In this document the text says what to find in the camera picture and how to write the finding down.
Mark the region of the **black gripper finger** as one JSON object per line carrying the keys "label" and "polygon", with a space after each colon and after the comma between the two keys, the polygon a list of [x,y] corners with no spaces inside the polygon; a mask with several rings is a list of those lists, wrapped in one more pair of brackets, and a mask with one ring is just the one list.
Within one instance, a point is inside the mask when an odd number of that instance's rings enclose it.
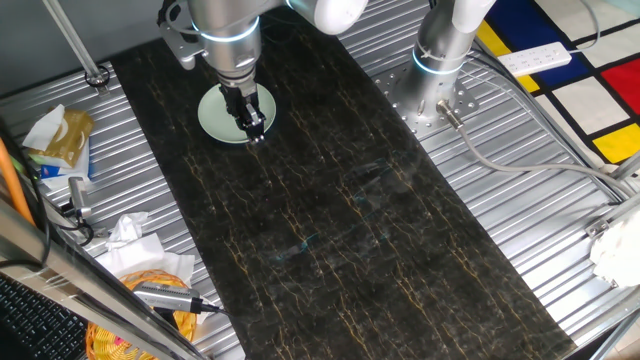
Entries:
{"label": "black gripper finger", "polygon": [[240,106],[238,110],[237,125],[242,131],[252,131],[256,125],[256,112],[252,105]]}
{"label": "black gripper finger", "polygon": [[266,117],[260,111],[253,111],[251,115],[251,126],[248,128],[248,136],[252,143],[259,143],[264,140],[264,125]]}

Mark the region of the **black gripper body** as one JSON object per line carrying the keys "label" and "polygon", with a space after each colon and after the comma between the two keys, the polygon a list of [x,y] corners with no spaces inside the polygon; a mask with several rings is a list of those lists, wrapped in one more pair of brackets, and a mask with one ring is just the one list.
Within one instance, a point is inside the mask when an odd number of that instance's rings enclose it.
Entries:
{"label": "black gripper body", "polygon": [[227,112],[234,118],[236,124],[240,106],[252,105],[255,111],[260,111],[257,84],[254,80],[239,83],[237,86],[222,83],[220,92],[226,102]]}

